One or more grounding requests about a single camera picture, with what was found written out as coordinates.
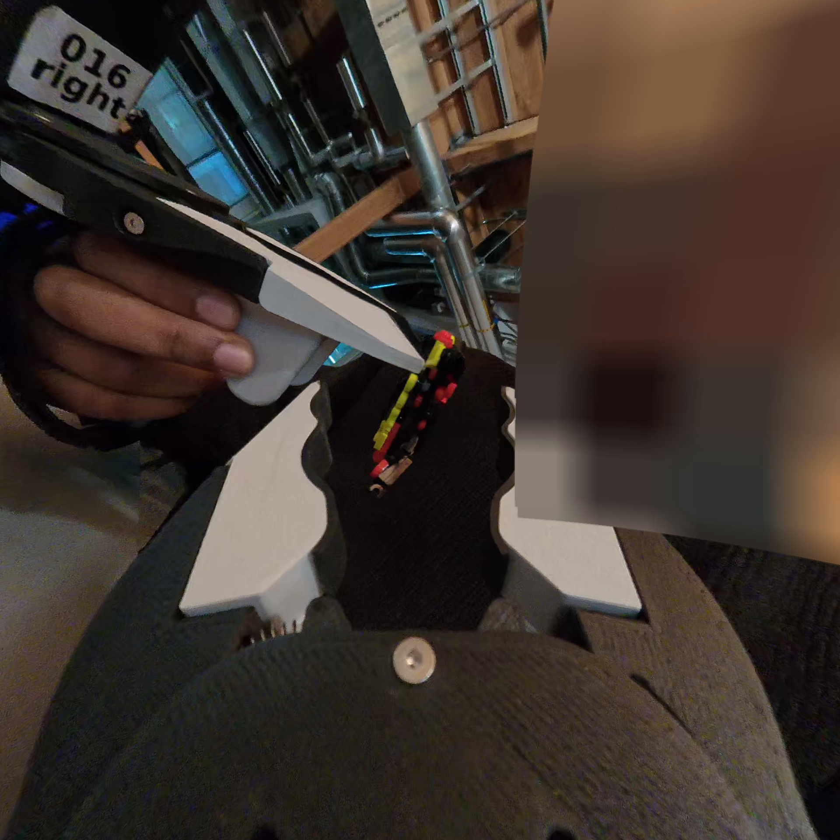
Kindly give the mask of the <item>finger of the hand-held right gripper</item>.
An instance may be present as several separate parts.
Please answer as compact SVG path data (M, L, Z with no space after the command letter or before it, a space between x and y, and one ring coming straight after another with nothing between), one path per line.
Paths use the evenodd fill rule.
M399 312L266 234L247 227L245 235L268 258L257 296L264 310L404 371L421 371L425 355Z

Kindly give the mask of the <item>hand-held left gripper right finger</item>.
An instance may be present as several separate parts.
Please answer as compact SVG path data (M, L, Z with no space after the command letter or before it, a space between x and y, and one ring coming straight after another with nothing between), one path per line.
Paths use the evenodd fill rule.
M615 529L522 516L513 472L491 503L490 531L507 562L501 594L536 630L557 629L569 610L631 620L642 615Z

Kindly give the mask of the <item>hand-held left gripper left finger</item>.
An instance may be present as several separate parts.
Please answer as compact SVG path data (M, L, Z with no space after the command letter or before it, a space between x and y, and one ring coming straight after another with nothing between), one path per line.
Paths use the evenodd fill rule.
M329 392L307 385L227 466L180 610L243 607L268 623L304 623L347 567L332 465Z

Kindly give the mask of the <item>black yellow red lego model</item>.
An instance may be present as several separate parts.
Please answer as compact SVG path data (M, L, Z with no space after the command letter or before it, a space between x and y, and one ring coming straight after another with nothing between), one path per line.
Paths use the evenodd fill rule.
M425 361L396 392L373 437L369 492L382 498L410 468L440 409L453 397L466 369L466 345L454 333L437 331L424 345Z

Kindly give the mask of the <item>person's right hand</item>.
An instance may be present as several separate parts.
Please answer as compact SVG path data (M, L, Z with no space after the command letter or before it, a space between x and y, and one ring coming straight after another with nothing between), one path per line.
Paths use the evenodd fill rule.
M97 421L160 421L254 369L253 347L237 333L238 300L205 279L94 232L48 255L27 331L50 407Z

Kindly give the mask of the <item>wooden beam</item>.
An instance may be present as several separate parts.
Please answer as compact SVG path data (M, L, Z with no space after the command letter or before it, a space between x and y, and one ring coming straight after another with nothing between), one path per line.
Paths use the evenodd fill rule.
M320 264L341 251L375 223L392 214L420 190L421 183L417 172L412 166L408 166L342 211L317 232L303 239L294 250Z

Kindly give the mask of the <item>metal ceiling pipe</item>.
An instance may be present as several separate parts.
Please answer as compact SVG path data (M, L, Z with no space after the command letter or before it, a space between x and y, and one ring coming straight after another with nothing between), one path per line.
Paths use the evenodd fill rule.
M502 360L497 330L489 315L480 283L476 256L466 227L457 212L447 172L429 118L420 119L403 132L408 158L418 176L432 224L445 241L452 271L463 292L467 313L478 345Z

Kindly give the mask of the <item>metal duct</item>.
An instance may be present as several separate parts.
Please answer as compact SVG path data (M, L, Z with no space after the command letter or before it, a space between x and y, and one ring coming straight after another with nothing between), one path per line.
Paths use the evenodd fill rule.
M336 1L350 52L387 135L404 133L438 110L450 92L436 92L425 45L473 11L468 2L418 33L405 1Z

